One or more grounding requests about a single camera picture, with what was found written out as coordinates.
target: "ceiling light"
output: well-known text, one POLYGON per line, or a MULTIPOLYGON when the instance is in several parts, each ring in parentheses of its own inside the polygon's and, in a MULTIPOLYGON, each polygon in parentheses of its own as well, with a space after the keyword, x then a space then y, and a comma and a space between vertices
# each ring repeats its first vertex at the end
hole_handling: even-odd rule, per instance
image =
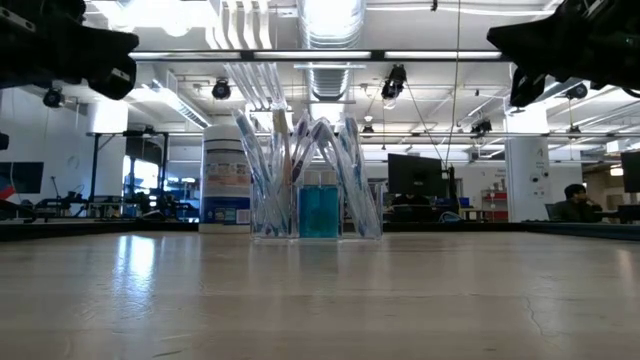
POLYGON ((240 59, 237 51, 134 51, 129 56, 136 62, 207 62, 240 59))
POLYGON ((257 51, 254 57, 260 60, 290 60, 290 59, 369 59, 370 51, 257 51))
POLYGON ((92 4, 108 20, 109 28, 131 32, 136 27, 160 27, 167 35, 181 37, 191 30, 194 19, 204 13, 203 4, 180 0, 134 0, 122 6, 118 1, 93 1, 92 4))
POLYGON ((385 59, 402 60, 498 60, 500 51, 387 51, 385 59))
POLYGON ((202 137, 202 133, 192 133, 192 132, 175 132, 169 133, 170 137, 202 137))
POLYGON ((367 65, 363 64, 294 64, 293 68, 296 70, 315 70, 315 69, 328 69, 328 70, 350 70, 350 69, 366 69, 367 65))
POLYGON ((623 176, 624 175, 624 170, 621 167, 612 167, 611 170, 609 170, 609 174, 611 176, 623 176))
POLYGON ((207 121, 207 119, 203 115, 200 115, 193 107, 187 104, 176 93, 162 86, 159 81, 154 79, 152 82, 152 87, 146 84, 142 84, 142 87, 150 92, 157 94, 157 97, 160 99, 160 101, 167 104, 169 107, 190 120, 199 128, 204 129, 210 125, 209 121, 207 121))

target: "table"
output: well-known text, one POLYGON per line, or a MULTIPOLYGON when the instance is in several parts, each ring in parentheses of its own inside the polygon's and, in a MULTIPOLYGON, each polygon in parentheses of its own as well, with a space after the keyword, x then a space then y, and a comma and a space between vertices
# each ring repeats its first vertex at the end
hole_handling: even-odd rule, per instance
POLYGON ((531 233, 0 244, 7 359, 635 359, 640 244, 531 233))

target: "label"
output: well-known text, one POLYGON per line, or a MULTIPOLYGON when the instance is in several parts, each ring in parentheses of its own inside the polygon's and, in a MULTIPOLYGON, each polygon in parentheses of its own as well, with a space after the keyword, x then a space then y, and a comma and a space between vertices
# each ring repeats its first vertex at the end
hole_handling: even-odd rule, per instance
POLYGON ((242 151, 207 150, 204 197, 224 194, 249 198, 251 171, 242 151))
POLYGON ((243 151, 207 150, 200 223, 249 225, 250 185, 251 170, 243 151))
POLYGON ((249 225, 251 205, 249 198, 208 197, 203 199, 200 223, 222 225, 249 225))

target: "black equipment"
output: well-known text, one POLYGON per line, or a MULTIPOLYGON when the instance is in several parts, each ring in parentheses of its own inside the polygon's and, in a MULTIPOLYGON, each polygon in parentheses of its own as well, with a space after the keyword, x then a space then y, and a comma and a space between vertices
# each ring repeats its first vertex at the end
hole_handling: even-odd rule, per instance
POLYGON ((624 170, 624 192, 640 192, 640 152, 623 152, 620 157, 624 170))
POLYGON ((2 162, 0 183, 11 184, 18 194, 39 194, 43 172, 42 162, 2 162))
POLYGON ((484 135, 491 131, 493 131, 493 126, 491 126, 491 121, 489 119, 483 119, 471 127, 471 132, 478 135, 484 135))
POLYGON ((393 100, 397 98, 402 90, 404 90, 404 83, 407 81, 407 72, 404 69, 404 65, 393 65, 393 69, 389 74, 389 77, 384 82, 382 91, 380 94, 385 100, 393 100))
MULTIPOLYGON (((129 53, 137 35, 82 25, 84 0, 0 0, 0 89, 53 81, 80 84, 113 99, 135 86, 136 62, 129 53)), ((45 104, 58 105, 57 90, 45 104)))
POLYGON ((62 89, 59 88, 51 88, 44 94, 44 98, 42 98, 42 103, 44 106, 59 109, 64 106, 66 101, 65 96, 62 94, 62 89))
POLYGON ((419 156, 388 155, 389 192, 425 196, 447 196, 442 161, 419 156))
POLYGON ((487 40, 513 61, 511 105, 525 107, 545 88, 547 75, 571 77, 640 94, 640 1, 565 0, 549 18, 491 28, 487 40))
POLYGON ((227 100, 231 97, 231 88, 229 87, 229 80, 226 78, 219 78, 216 80, 216 84, 211 91, 214 99, 227 100))
POLYGON ((577 86, 572 87, 564 93, 564 97, 569 100, 573 99, 584 99, 589 95, 589 88, 587 88, 584 84, 579 84, 577 86))
POLYGON ((9 135, 0 133, 0 151, 9 148, 9 135))

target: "dark hair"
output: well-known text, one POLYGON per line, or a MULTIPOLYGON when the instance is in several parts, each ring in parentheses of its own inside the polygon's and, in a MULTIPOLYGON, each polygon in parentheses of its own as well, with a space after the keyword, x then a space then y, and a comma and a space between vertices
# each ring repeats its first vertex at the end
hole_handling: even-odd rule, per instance
POLYGON ((587 188, 585 188, 583 185, 580 185, 580 184, 571 184, 566 188, 564 188, 564 195, 567 197, 567 200, 572 199, 573 195, 581 192, 586 193, 587 188))

